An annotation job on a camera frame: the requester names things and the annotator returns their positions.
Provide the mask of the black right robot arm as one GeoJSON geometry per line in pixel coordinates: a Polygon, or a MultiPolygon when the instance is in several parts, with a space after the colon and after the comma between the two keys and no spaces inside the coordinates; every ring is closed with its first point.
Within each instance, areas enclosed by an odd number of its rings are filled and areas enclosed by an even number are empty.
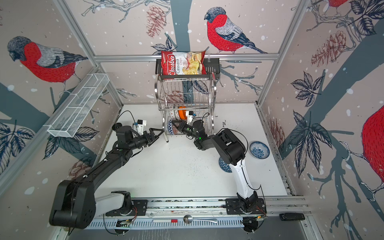
{"type": "Polygon", "coordinates": [[[259,197],[257,190],[251,187],[246,168],[243,165],[247,149],[233,131],[223,128],[217,134],[209,136],[205,133],[202,120],[195,121],[192,125],[188,125],[183,120],[172,120],[171,123],[179,132],[192,137],[198,150],[216,149],[234,174],[240,211],[245,214],[253,212],[259,197]]]}

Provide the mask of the blue white floral bowl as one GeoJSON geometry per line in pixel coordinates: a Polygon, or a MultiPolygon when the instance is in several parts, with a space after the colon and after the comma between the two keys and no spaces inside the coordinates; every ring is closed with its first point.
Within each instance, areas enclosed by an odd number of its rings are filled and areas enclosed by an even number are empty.
{"type": "Polygon", "coordinates": [[[270,149],[262,142],[254,141],[250,144],[250,152],[257,159],[266,159],[270,155],[270,149]]]}

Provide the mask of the dark blue geometric bowl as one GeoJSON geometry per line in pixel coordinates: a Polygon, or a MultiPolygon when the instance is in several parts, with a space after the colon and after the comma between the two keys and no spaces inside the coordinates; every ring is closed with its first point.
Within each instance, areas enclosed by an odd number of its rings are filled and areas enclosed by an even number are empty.
{"type": "Polygon", "coordinates": [[[232,173],[232,170],[231,170],[231,167],[230,165],[226,164],[224,162],[224,160],[219,157],[219,160],[218,160],[218,163],[219,163],[219,167],[226,173],[232,173]]]}

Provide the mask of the white lattice pattern bowl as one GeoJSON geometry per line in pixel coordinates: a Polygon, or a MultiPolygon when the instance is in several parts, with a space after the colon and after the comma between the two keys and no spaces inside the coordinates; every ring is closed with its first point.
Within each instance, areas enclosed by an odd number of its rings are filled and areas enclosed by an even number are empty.
{"type": "Polygon", "coordinates": [[[176,120],[179,120],[180,117],[179,117],[179,114],[178,114],[178,111],[177,110],[172,110],[171,111],[172,114],[173,114],[173,118],[176,119],[176,120]]]}

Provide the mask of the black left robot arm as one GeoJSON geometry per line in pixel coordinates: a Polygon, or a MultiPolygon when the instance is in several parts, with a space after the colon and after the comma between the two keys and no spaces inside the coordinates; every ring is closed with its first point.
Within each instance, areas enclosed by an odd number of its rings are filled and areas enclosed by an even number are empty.
{"type": "Polygon", "coordinates": [[[121,207],[129,209],[130,193],[117,191],[96,199],[95,191],[113,172],[133,157],[135,149],[151,146],[163,133],[162,129],[150,128],[140,135],[130,126],[118,128],[118,139],[103,161],[82,176],[65,180],[58,185],[50,213],[50,225],[85,229],[95,216],[121,207]]]}

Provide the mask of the steel wire dish rack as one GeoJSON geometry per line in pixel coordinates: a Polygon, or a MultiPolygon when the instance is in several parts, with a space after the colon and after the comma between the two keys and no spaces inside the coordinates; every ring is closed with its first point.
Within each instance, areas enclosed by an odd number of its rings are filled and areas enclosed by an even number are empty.
{"type": "Polygon", "coordinates": [[[179,76],[158,74],[155,78],[155,96],[162,115],[165,138],[182,135],[170,135],[167,129],[168,121],[176,120],[169,119],[168,111],[178,110],[180,106],[185,106],[186,111],[194,111],[193,122],[203,120],[206,133],[213,134],[216,95],[217,86],[214,73],[179,76]]]}

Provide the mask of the red patterned ceramic bowl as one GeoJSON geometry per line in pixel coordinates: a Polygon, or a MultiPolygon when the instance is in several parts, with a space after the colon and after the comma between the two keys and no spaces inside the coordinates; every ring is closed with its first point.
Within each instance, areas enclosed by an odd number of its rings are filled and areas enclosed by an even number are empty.
{"type": "Polygon", "coordinates": [[[169,133],[170,135],[177,135],[178,132],[179,132],[179,131],[177,130],[177,128],[173,125],[172,120],[169,120],[169,121],[168,121],[167,129],[168,129],[168,133],[169,133]]]}

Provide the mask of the orange plastic bowl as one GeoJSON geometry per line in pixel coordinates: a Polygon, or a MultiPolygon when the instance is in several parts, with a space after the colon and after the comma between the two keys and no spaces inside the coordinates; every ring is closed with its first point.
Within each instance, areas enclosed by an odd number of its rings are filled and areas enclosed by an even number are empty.
{"type": "Polygon", "coordinates": [[[178,114],[181,120],[187,120],[186,107],[180,106],[178,108],[178,114]]]}

